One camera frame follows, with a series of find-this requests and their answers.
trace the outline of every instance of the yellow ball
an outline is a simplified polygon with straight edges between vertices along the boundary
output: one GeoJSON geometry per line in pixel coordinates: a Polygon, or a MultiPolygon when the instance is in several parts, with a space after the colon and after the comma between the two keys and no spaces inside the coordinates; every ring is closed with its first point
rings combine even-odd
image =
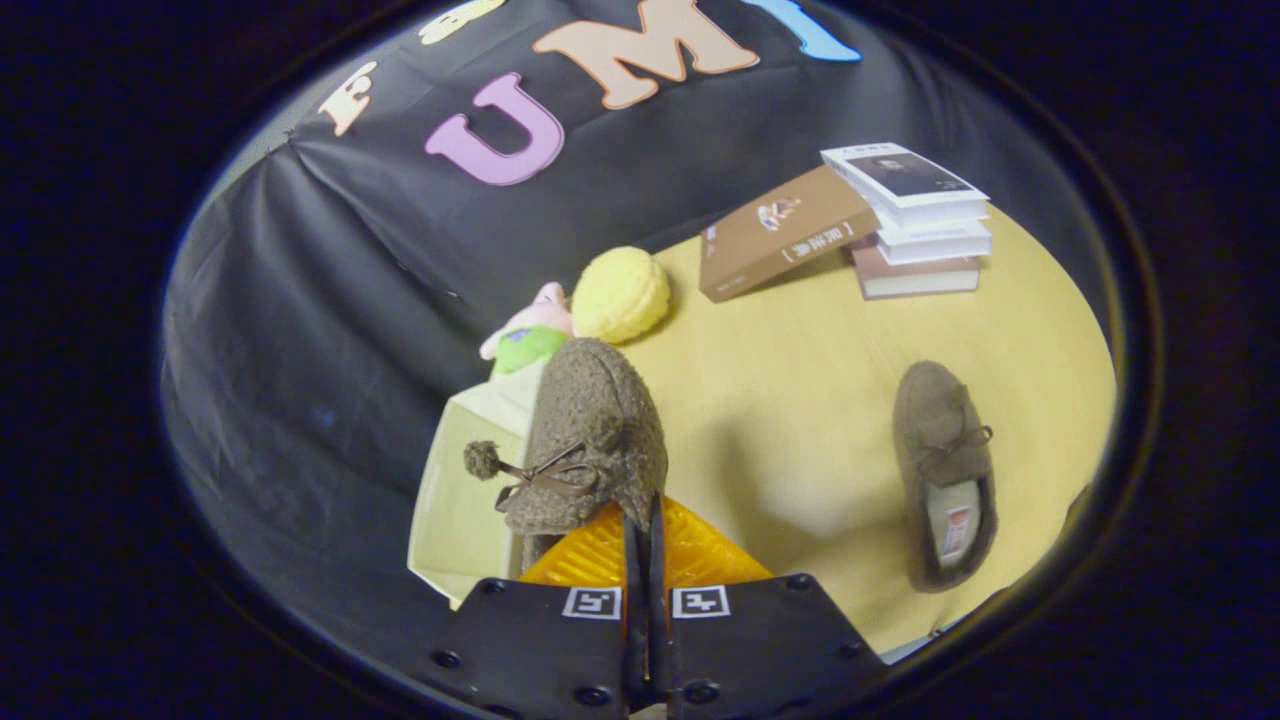
{"type": "Polygon", "coordinates": [[[614,247],[591,260],[573,288],[573,332],[623,342],[667,314],[671,286],[662,265],[639,247],[614,247]]]}

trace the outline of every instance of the pink letter u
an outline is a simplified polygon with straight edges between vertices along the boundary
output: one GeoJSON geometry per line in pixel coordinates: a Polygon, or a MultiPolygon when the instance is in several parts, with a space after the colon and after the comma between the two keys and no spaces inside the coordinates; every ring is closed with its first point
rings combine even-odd
{"type": "Polygon", "coordinates": [[[529,145],[524,150],[503,155],[467,129],[466,115],[457,114],[440,123],[426,138],[426,151],[444,155],[477,181],[497,186],[525,182],[550,165],[564,146],[564,128],[556,115],[520,90],[517,73],[507,73],[481,87],[475,106],[498,108],[529,132],[529,145]]]}

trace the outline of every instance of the felt letter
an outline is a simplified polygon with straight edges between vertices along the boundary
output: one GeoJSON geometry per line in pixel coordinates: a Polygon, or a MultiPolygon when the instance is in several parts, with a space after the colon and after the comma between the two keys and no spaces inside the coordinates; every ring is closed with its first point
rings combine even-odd
{"type": "Polygon", "coordinates": [[[417,36],[422,38],[422,45],[439,42],[462,29],[462,26],[470,23],[471,20],[488,15],[492,10],[498,8],[498,5],[502,5],[507,0],[471,0],[470,3],[463,3],[422,26],[422,28],[417,31],[417,36]]]}
{"type": "Polygon", "coordinates": [[[476,108],[494,106],[529,131],[529,145],[515,155],[503,155],[467,129],[466,115],[440,123],[426,138],[426,151],[444,155],[474,178],[504,186],[525,182],[552,164],[564,146],[564,128],[556,115],[520,90],[520,76],[507,73],[480,88],[476,108]]]}
{"type": "Polygon", "coordinates": [[[787,26],[787,29],[801,40],[800,51],[810,58],[842,63],[856,63],[863,59],[861,53],[846,47],[827,32],[827,28],[805,14],[804,8],[791,0],[742,0],[742,3],[760,8],[787,26]]]}
{"type": "Polygon", "coordinates": [[[618,110],[658,92],[658,83],[637,78],[627,63],[676,82],[685,81],[680,46],[694,56],[700,73],[727,73],[760,61],[740,47],[698,10],[695,0],[644,0],[639,5],[640,32],[604,23],[568,23],[534,42],[535,53],[561,53],[604,88],[604,106],[618,110]]]}
{"type": "Polygon", "coordinates": [[[369,88],[374,86],[374,81],[369,78],[369,73],[374,72],[378,63],[365,63],[356,74],[347,78],[338,90],[329,96],[324,104],[320,105],[317,113],[328,113],[333,119],[333,135],[342,137],[342,133],[347,132],[351,123],[356,122],[356,118],[365,111],[369,106],[370,97],[365,95],[358,97],[369,88]]]}

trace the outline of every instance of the black cloth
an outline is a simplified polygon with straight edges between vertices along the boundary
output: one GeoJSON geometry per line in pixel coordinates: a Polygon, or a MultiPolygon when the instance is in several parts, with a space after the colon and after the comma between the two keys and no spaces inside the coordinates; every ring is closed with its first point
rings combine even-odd
{"type": "Polygon", "coordinates": [[[168,284],[163,402],[196,502],[262,589],[339,644],[410,669],[448,616],[406,568],[413,501],[445,400],[486,378],[484,338],[541,283],[572,291],[611,247],[691,237],[822,149],[892,141],[954,170],[1106,316],[1100,231],[1028,126],[922,50],[805,6],[863,60],[808,58],[763,10],[707,0],[760,63],[658,78],[622,110],[530,45],[577,19],[639,29],[634,3],[507,3],[430,46],[415,23],[370,58],[372,100],[344,136],[312,109],[207,204],[168,284]],[[507,72],[566,142],[530,181],[490,187],[422,143],[465,113],[495,149],[518,150],[520,128],[472,106],[507,72]]]}

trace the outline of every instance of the brown book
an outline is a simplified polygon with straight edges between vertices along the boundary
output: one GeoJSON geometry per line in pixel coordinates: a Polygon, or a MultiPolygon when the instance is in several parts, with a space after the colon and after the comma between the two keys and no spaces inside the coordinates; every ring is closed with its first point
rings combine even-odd
{"type": "Polygon", "coordinates": [[[867,300],[978,290],[980,269],[974,258],[890,265],[874,242],[850,247],[849,255],[867,300]]]}
{"type": "Polygon", "coordinates": [[[728,300],[877,229],[870,205],[819,165],[703,231],[699,287],[728,300]]]}

